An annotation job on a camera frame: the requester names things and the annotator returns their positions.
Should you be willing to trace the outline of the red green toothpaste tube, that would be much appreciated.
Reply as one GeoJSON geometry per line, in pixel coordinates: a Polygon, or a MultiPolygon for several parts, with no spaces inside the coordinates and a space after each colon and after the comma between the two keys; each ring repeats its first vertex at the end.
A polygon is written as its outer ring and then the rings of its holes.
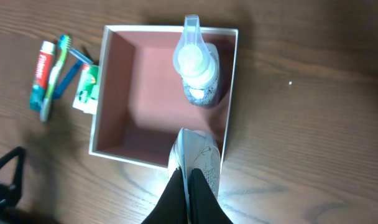
{"type": "Polygon", "coordinates": [[[42,102],[47,91],[48,78],[53,64],[55,55],[55,44],[49,41],[43,41],[40,48],[37,65],[35,68],[35,76],[30,93],[29,106],[30,109],[40,111],[42,102]]]}

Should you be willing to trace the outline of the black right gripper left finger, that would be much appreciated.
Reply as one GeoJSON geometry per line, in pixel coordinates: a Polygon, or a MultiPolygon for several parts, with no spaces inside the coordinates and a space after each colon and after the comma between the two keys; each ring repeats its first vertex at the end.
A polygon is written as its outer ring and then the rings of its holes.
{"type": "Polygon", "coordinates": [[[181,168],[175,169],[155,208],[142,224],[187,224],[187,206],[181,168]]]}

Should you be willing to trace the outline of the white patterned lotion tube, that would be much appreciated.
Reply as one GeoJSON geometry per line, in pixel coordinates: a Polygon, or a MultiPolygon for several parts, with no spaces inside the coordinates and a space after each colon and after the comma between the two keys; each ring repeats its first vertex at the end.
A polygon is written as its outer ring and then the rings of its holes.
{"type": "Polygon", "coordinates": [[[189,181],[193,169],[200,169],[218,200],[221,156],[217,143],[210,134],[201,131],[181,129],[174,142],[168,159],[169,180],[175,169],[181,168],[187,206],[188,223],[190,218],[189,181]]]}

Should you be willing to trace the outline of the clear pump soap bottle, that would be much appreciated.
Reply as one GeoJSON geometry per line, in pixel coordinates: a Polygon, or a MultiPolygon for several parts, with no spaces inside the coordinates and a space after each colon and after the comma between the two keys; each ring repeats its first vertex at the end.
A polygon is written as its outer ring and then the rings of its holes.
{"type": "Polygon", "coordinates": [[[191,104],[204,108],[217,104],[221,85],[218,49],[203,40],[197,15],[185,16],[173,53],[173,66],[181,76],[184,94],[191,104]]]}

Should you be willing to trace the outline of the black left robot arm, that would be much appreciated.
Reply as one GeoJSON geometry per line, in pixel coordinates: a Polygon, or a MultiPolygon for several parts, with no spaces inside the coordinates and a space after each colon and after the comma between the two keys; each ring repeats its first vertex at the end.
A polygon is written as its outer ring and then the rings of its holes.
{"type": "Polygon", "coordinates": [[[22,198],[25,157],[26,150],[18,146],[0,158],[0,170],[11,160],[17,159],[12,182],[0,182],[0,224],[60,224],[49,215],[25,212],[16,207],[22,198]]]}

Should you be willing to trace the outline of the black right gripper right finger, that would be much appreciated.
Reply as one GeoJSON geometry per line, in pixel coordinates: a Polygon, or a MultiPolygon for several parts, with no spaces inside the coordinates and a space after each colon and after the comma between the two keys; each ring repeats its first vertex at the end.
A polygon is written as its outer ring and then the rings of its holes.
{"type": "Polygon", "coordinates": [[[233,224],[209,187],[202,171],[193,169],[189,181],[190,218],[194,224],[233,224]]]}

